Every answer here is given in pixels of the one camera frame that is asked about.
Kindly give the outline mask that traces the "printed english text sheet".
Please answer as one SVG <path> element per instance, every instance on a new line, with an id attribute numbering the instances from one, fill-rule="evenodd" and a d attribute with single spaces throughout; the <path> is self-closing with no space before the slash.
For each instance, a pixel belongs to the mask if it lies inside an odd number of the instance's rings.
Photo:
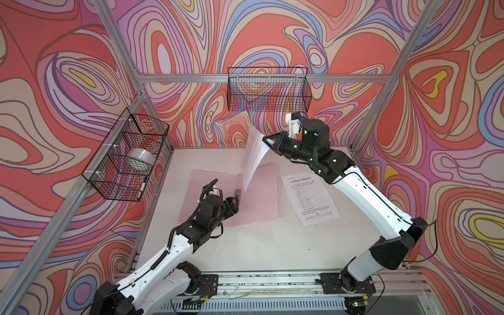
<path id="1" fill-rule="evenodd" d="M 245 191 L 248 189 L 260 162 L 270 150 L 268 144 L 263 142 L 263 137 L 264 135 L 258 129 L 249 124 L 248 139 L 241 162 L 242 186 Z"/>

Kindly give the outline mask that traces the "pink file folder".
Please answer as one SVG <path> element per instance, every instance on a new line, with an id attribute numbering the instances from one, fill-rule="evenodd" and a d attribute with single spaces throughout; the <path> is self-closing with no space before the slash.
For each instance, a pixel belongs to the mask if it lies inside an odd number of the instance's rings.
<path id="1" fill-rule="evenodd" d="M 224 221 L 225 227 L 274 221 L 278 218 L 278 168 L 268 164 L 256 169 L 247 189 L 243 187 L 242 174 L 219 173 L 193 170 L 181 212 L 177 222 L 188 219 L 195 210 L 202 188 L 217 179 L 217 188 L 223 196 L 234 196 L 240 192 L 239 212 Z"/>

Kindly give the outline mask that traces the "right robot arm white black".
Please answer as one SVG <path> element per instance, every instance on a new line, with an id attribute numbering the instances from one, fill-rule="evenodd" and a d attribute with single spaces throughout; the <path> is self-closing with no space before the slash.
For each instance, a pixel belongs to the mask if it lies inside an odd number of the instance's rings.
<path id="1" fill-rule="evenodd" d="M 292 163 L 307 165 L 315 175 L 340 190 L 374 223 L 380 238 L 353 258 L 340 272 L 336 284 L 354 293 L 384 270 L 396 270 L 428 227 L 422 217 L 413 218 L 387 199 L 344 152 L 330 146 L 329 126 L 319 119 L 296 117 L 289 131 L 263 137 L 276 154 Z"/>

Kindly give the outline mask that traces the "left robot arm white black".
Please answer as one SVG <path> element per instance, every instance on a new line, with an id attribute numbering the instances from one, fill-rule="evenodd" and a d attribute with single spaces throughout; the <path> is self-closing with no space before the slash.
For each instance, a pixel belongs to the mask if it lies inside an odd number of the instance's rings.
<path id="1" fill-rule="evenodd" d="M 97 289 L 88 314 L 153 314 L 162 304 L 198 291 L 201 272 L 188 258 L 239 212 L 236 196 L 223 198 L 214 188 L 200 197 L 189 218 L 172 229 L 167 245 L 119 282 Z"/>

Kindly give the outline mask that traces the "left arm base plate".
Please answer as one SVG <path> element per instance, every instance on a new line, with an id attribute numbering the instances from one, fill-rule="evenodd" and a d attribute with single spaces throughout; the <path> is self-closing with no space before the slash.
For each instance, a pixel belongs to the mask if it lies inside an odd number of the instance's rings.
<path id="1" fill-rule="evenodd" d="M 186 296 L 197 296 L 199 299 L 210 298 L 217 294 L 219 284 L 218 274 L 202 274 L 196 280 L 191 280 L 188 289 L 183 293 Z"/>

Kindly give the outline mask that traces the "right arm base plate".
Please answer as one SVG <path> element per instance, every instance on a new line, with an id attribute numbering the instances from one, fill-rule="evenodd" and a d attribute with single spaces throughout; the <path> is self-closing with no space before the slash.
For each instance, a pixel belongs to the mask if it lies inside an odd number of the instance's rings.
<path id="1" fill-rule="evenodd" d="M 373 295 L 376 293 L 374 281 L 368 277 L 365 281 L 359 282 L 351 276 L 340 273 L 321 273 L 315 279 L 321 285 L 324 294 L 351 294 L 351 295 Z"/>

